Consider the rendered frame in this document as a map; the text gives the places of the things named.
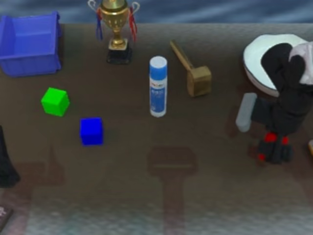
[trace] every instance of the trophy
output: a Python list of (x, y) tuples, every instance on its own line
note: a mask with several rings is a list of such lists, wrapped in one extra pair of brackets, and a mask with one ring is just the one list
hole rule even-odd
[(113, 31), (113, 38), (109, 42), (107, 62), (120, 65), (130, 63), (132, 49), (128, 40), (121, 36), (121, 29), (128, 21), (133, 40), (135, 41), (137, 27), (134, 22), (134, 14), (140, 8), (139, 3), (133, 2), (131, 7), (129, 7), (126, 0), (102, 0), (101, 4), (97, 7), (95, 0), (89, 0), (88, 6), (97, 14), (97, 30), (102, 30), (101, 22), (104, 22)]

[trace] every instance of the blue background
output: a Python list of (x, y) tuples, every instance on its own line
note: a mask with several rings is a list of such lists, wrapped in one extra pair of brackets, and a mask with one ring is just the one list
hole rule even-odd
[[(313, 0), (137, 0), (138, 23), (311, 23)], [(58, 10), (62, 23), (94, 23), (86, 0), (1, 0), (0, 14)]]

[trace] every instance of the white bowl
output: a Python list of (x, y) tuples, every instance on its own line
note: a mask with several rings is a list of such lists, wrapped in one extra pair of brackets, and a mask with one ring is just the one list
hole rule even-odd
[(289, 43), (294, 47), (307, 41), (294, 34), (264, 34), (254, 39), (244, 50), (244, 67), (249, 80), (262, 92), (275, 97), (279, 93), (263, 69), (261, 59), (268, 49), (280, 43)]

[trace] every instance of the dark wooden table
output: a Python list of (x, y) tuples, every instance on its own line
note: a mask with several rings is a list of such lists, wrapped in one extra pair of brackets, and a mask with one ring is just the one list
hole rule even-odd
[[(56, 75), (0, 74), (0, 124), (22, 176), (1, 190), (14, 209), (4, 235), (311, 235), (313, 168), (305, 145), (313, 114), (292, 136), (294, 161), (262, 166), (262, 126), (239, 133), (245, 46), (264, 33), (313, 38), (311, 24), (140, 24), (131, 65), (105, 62), (94, 25), (65, 25)], [(213, 74), (212, 94), (192, 99), (169, 41)], [(149, 113), (148, 63), (169, 61), (168, 112)], [(64, 117), (46, 115), (48, 87), (68, 92)], [(80, 118), (100, 116), (105, 145), (85, 148)], [(168, 168), (175, 163), (176, 168)]]

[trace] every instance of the blue basket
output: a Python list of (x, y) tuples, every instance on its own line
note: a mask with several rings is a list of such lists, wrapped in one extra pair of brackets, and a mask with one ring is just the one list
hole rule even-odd
[(0, 22), (0, 66), (11, 77), (56, 73), (61, 69), (59, 14), (12, 18)]

